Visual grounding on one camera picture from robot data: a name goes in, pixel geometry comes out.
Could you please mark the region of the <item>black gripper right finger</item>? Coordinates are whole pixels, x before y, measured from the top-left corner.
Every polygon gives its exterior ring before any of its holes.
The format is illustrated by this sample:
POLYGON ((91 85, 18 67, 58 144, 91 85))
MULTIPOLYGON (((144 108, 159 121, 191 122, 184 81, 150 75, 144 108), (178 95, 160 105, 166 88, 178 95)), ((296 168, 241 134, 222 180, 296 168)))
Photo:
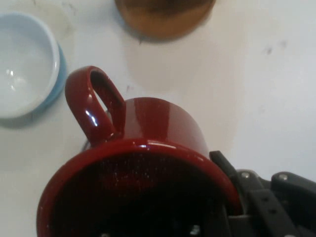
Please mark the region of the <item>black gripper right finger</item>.
POLYGON ((271 180, 252 170, 236 170, 220 151, 209 156, 238 190, 241 215, 228 215, 231 237, 314 237, 316 184, 282 171, 271 180))

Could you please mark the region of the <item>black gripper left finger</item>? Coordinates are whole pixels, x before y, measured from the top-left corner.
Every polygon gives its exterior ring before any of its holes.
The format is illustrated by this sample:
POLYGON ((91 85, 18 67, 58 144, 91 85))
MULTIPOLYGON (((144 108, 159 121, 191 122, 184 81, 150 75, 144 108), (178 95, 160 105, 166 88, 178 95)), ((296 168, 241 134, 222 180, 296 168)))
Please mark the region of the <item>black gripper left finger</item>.
POLYGON ((230 224, 226 208, 223 204, 208 210, 200 224, 190 229, 191 237, 230 237, 230 224))

